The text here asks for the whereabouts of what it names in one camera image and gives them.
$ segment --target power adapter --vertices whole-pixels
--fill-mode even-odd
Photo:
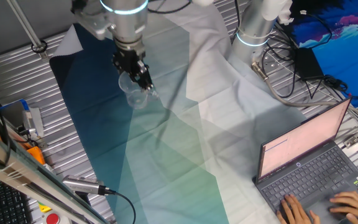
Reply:
[[[296,49],[296,70],[302,81],[321,80],[324,73],[314,55],[313,49]]]

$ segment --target keyboard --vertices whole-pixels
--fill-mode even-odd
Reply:
[[[284,195],[293,194],[300,201],[316,191],[332,189],[337,192],[348,184],[344,180],[357,169],[348,164],[344,154],[332,148],[323,155],[299,167],[297,170],[282,177],[263,188],[263,193],[277,209]]]
[[[0,224],[27,224],[26,195],[0,181]]]

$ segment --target hand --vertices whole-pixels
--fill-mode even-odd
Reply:
[[[358,193],[341,192],[335,195],[335,198],[329,199],[333,203],[343,203],[349,207],[332,208],[329,211],[333,213],[347,213],[346,218],[353,224],[358,224]]]
[[[285,200],[282,200],[281,204],[287,214],[288,221],[290,221],[289,224],[311,224],[311,221],[306,212],[303,210],[301,203],[299,203],[298,199],[296,199],[294,195],[286,195]],[[320,224],[320,217],[318,215],[314,214],[311,210],[310,215],[313,218],[313,224]],[[287,224],[280,211],[277,212],[277,218],[280,220],[281,224]]]

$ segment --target laptop screen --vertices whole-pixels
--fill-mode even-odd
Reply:
[[[262,145],[259,180],[279,170],[316,146],[335,138],[350,99],[330,108],[299,127]]]

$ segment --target laptop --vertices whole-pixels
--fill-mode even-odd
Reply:
[[[284,195],[293,194],[322,223],[345,218],[329,212],[338,207],[329,199],[339,192],[358,192],[358,168],[334,142],[350,101],[339,102],[262,144],[254,183],[274,212],[282,209]]]

